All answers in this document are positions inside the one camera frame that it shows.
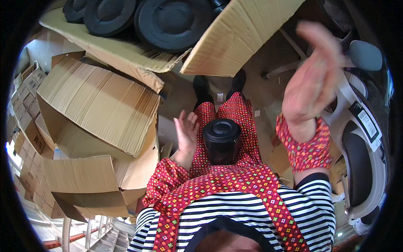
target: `raised hand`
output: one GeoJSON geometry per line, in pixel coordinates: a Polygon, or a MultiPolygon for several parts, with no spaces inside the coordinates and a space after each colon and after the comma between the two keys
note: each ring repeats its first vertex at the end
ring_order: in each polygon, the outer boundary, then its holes
{"type": "Polygon", "coordinates": [[[341,47],[319,23],[300,22],[297,34],[315,50],[287,84],[283,115],[293,138],[307,142],[315,135],[315,116],[336,97],[335,88],[341,73],[341,47]]]}
{"type": "Polygon", "coordinates": [[[190,169],[193,156],[197,150],[197,132],[200,124],[196,122],[196,119],[197,115],[193,112],[186,118],[185,110],[182,110],[179,118],[174,118],[179,146],[174,161],[187,170],[190,169]]]}

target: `leg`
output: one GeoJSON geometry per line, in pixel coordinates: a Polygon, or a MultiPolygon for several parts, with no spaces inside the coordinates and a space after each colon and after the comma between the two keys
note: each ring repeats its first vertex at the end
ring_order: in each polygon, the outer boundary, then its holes
{"type": "Polygon", "coordinates": [[[242,92],[245,82],[246,82],[246,73],[241,68],[232,79],[231,89],[227,93],[226,100],[229,100],[234,93],[242,92]]]}
{"type": "Polygon", "coordinates": [[[245,81],[246,75],[241,69],[233,79],[231,90],[227,94],[227,101],[221,105],[217,112],[218,118],[231,119],[241,127],[242,148],[237,159],[239,166],[262,163],[252,106],[250,101],[245,99],[241,93],[245,81]]]}
{"type": "Polygon", "coordinates": [[[213,97],[208,93],[209,84],[205,76],[196,75],[193,79],[193,89],[195,90],[197,102],[193,111],[196,111],[197,107],[203,102],[211,102],[214,104],[213,97]]]}
{"type": "Polygon", "coordinates": [[[193,80],[193,88],[197,97],[194,112],[197,115],[197,122],[200,124],[200,128],[197,133],[197,150],[193,157],[190,173],[192,177],[198,177],[205,174],[205,171],[210,166],[210,159],[207,156],[202,131],[207,123],[216,118],[216,112],[214,99],[208,93],[207,79],[204,76],[197,75],[193,80]]]}

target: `black tumbler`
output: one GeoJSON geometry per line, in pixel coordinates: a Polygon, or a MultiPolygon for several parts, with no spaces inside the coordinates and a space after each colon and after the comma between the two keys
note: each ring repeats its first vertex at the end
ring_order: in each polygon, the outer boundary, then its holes
{"type": "Polygon", "coordinates": [[[233,165],[241,147],[241,128],[230,119],[216,119],[203,128],[212,165],[233,165]]]}

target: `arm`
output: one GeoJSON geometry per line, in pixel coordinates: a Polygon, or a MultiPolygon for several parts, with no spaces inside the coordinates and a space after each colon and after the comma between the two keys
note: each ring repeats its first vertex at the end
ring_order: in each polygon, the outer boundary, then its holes
{"type": "Polygon", "coordinates": [[[301,22],[297,33],[315,50],[287,84],[283,113],[276,124],[277,135],[288,150],[296,184],[310,174],[328,174],[329,127],[316,116],[335,98],[341,62],[339,43],[322,25],[301,22]]]}
{"type": "Polygon", "coordinates": [[[196,123],[197,115],[195,113],[190,113],[187,118],[185,115],[183,110],[178,119],[174,118],[179,150],[172,159],[164,158],[157,164],[154,174],[148,181],[143,199],[146,207],[153,207],[154,203],[163,195],[178,188],[191,178],[189,170],[197,149],[199,123],[196,123]]]}
{"type": "Polygon", "coordinates": [[[189,171],[197,149],[197,131],[200,125],[196,123],[195,113],[191,112],[187,119],[185,115],[185,110],[182,110],[179,118],[174,118],[179,150],[172,156],[172,160],[189,171]]]}

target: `black and white striped shirt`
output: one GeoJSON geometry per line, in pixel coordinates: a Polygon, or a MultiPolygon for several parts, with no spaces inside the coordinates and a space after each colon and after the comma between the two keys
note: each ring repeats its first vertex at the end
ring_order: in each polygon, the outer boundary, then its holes
{"type": "MultiPolygon", "coordinates": [[[[304,178],[295,190],[281,185],[277,192],[301,230],[310,251],[331,251],[336,220],[327,176],[315,173],[304,178]]],[[[127,251],[153,250],[159,215],[152,208],[145,208],[139,213],[136,233],[127,251]]],[[[189,204],[180,215],[175,251],[183,252],[203,225],[221,217],[254,228],[275,251],[285,251],[262,200],[243,192],[216,193],[189,204]]]]}

